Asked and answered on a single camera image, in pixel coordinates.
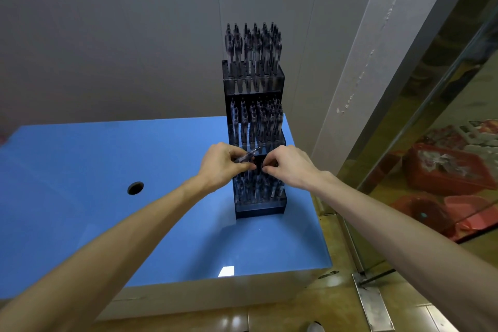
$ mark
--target forearm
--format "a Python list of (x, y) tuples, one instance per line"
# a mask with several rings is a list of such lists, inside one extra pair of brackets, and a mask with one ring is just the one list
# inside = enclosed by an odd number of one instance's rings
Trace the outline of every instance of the forearm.
[(0, 330), (88, 327), (204, 189), (192, 178), (82, 247), (0, 311)]
[(461, 331), (498, 324), (498, 271), (436, 231), (320, 172), (309, 190), (352, 224)]

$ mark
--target round hole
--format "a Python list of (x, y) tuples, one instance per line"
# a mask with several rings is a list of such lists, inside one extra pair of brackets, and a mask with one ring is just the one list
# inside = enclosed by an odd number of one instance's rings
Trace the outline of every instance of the round hole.
[(128, 194), (132, 196), (136, 195), (140, 193), (142, 189), (143, 189), (143, 182), (137, 181), (136, 183), (133, 183), (128, 187)]

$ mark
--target blue tabletop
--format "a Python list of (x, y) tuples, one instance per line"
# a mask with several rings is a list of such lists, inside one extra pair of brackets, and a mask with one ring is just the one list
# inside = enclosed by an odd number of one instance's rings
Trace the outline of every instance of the blue tabletop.
[[(194, 176), (219, 141), (226, 117), (21, 127), (0, 148), (0, 299)], [(144, 188), (130, 196), (136, 181)], [(285, 191), (284, 214), (238, 220), (231, 183), (208, 195), (127, 286), (215, 278), (224, 267), (236, 276), (330, 267), (309, 193)]]

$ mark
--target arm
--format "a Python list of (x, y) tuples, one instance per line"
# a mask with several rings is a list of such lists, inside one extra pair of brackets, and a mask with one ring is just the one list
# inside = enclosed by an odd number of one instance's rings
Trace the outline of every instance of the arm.
[(232, 162), (245, 153), (224, 143), (211, 146), (195, 177), (82, 247), (9, 302), (0, 311), (0, 330), (86, 329), (193, 205), (255, 168)]
[[(270, 164), (278, 162), (278, 167)], [(443, 235), (319, 171), (294, 146), (280, 146), (263, 170), (317, 195), (350, 222), (460, 332), (495, 331), (498, 270)]]

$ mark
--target blue table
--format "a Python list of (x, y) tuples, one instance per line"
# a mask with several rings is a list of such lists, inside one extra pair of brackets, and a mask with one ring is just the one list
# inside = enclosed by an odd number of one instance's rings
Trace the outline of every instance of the blue table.
[[(194, 176), (226, 117), (21, 127), (0, 148), (0, 299)], [(287, 121), (283, 131), (293, 144)], [(136, 181), (144, 183), (134, 196)], [(229, 183), (171, 229), (102, 319), (287, 299), (332, 266), (308, 192), (235, 219)]]

